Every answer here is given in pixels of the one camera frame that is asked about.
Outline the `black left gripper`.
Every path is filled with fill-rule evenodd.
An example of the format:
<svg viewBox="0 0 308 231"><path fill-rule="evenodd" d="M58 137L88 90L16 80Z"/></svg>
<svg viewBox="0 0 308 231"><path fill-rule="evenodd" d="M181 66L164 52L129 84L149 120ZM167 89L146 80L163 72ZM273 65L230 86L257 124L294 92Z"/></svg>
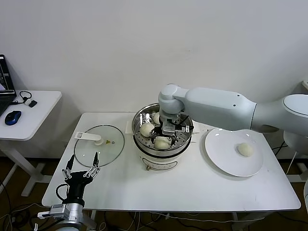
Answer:
<svg viewBox="0 0 308 231"><path fill-rule="evenodd" d="M62 169L64 181L68 184L68 194L63 200L63 204L84 204L83 200L85 187L93 181L100 171L98 153L95 153L92 167L88 171L72 172L75 155L68 160L66 167Z"/></svg>

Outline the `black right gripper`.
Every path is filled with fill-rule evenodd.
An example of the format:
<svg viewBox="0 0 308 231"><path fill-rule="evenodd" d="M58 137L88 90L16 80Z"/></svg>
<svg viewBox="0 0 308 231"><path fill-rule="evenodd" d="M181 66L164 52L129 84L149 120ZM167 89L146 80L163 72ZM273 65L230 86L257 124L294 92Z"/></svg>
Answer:
<svg viewBox="0 0 308 231"><path fill-rule="evenodd" d="M172 126L171 128L174 129L174 133L172 134L169 134L169 133L164 134L163 127L155 128L150 134L151 140L153 141L157 136L162 137L167 142L171 142L170 147L178 147L179 142L184 142L183 127L182 126Z"/></svg>

